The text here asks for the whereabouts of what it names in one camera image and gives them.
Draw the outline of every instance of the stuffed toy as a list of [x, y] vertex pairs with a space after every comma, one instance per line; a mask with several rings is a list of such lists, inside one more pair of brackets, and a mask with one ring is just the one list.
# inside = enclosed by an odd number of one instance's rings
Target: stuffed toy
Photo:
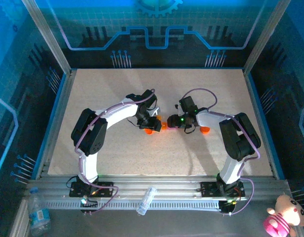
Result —
[[267, 208], [270, 216], [264, 221], [264, 228], [272, 237], [296, 236], [292, 226], [304, 226], [304, 210], [288, 195], [277, 198], [275, 210]]

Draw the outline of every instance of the white work surface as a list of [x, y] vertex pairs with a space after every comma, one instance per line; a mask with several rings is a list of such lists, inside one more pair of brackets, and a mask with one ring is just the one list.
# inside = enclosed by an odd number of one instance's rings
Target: white work surface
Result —
[[[244, 112], [261, 133], [253, 111], [242, 70], [209, 69], [79, 69], [77, 71], [48, 174], [77, 174], [78, 156], [74, 153], [71, 132], [81, 114], [90, 108], [105, 109], [126, 95], [155, 89], [162, 121], [176, 114], [174, 105], [190, 89], [212, 90], [218, 103], [211, 110], [226, 114]], [[195, 104], [208, 107], [214, 103], [206, 91], [190, 94]], [[245, 164], [244, 175], [272, 175], [262, 141], [260, 160]], [[99, 174], [137, 175], [217, 175], [227, 153], [222, 138], [214, 130], [202, 135], [183, 129], [147, 135], [123, 120], [108, 129], [98, 154]]]

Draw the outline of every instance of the gear graphic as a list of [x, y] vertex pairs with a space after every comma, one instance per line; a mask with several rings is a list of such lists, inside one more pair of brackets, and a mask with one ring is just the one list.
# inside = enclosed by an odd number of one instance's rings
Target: gear graphic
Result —
[[136, 8], [149, 17], [154, 15], [158, 18], [160, 15], [165, 17], [167, 13], [171, 14], [173, 10], [178, 9], [178, 4], [182, 3], [183, 0], [137, 0]]
[[13, 24], [23, 17], [24, 5], [21, 0], [0, 0], [0, 7]]

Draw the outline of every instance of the orange object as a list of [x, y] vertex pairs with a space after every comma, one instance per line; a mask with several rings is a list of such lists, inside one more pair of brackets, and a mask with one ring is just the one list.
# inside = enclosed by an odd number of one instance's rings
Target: orange object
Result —
[[161, 130], [166, 130], [167, 129], [167, 122], [162, 122], [162, 129]]
[[210, 132], [210, 128], [209, 127], [200, 127], [200, 132], [202, 134], [208, 134]]
[[148, 135], [152, 135], [152, 134], [154, 134], [155, 131], [145, 128], [144, 132], [146, 132], [146, 134], [148, 134]]

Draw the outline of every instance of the glass enclosure wall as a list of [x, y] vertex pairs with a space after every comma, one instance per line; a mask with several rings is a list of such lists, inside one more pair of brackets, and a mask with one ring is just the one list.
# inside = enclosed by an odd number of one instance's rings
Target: glass enclosure wall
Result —
[[32, 175], [62, 74], [22, 2], [0, 0], [0, 236]]
[[304, 0], [291, 1], [252, 77], [284, 175], [304, 194]]
[[37, 0], [73, 68], [243, 67], [277, 0]]

